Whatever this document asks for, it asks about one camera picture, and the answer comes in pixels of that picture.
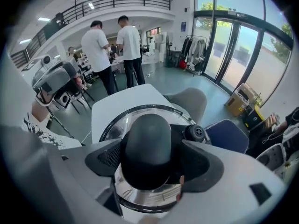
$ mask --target desk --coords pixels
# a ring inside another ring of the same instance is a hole
[[[165,105],[174,108],[172,104],[150,84],[143,84],[117,92],[93,105],[93,143],[99,142],[105,128],[113,119],[126,110],[140,105]]]

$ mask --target blue chair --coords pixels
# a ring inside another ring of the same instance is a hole
[[[211,144],[244,154],[249,145],[248,137],[232,121],[225,119],[205,128]]]

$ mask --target white t-shirt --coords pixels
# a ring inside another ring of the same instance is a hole
[[[116,44],[123,45],[123,59],[126,61],[140,58],[140,36],[135,27],[125,26],[117,34]]]
[[[100,72],[110,66],[107,52],[102,48],[108,45],[107,38],[102,30],[90,29],[82,37],[81,45],[94,72]]]

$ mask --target floor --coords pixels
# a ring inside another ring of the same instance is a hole
[[[242,130],[245,130],[243,124],[234,118],[224,106],[229,95],[207,78],[193,76],[191,73],[179,68],[166,68],[163,63],[145,64],[142,67],[145,76],[147,75],[146,83],[153,85],[162,94],[180,92],[188,87],[201,89],[207,97],[207,106],[200,123],[201,126],[206,127],[217,121],[230,119]],[[120,91],[126,88],[126,76],[124,74],[117,74],[116,81]],[[95,102],[107,96],[103,83],[100,80],[88,89],[88,93],[94,98]],[[91,106],[94,103],[90,98],[87,101]],[[76,139],[84,144],[91,144],[92,136],[88,135],[88,133],[91,130],[92,111],[87,105],[83,107],[78,102],[74,104],[80,114],[70,105],[66,111],[56,111],[55,115]],[[67,136],[67,133],[55,121],[51,122],[50,130]]]

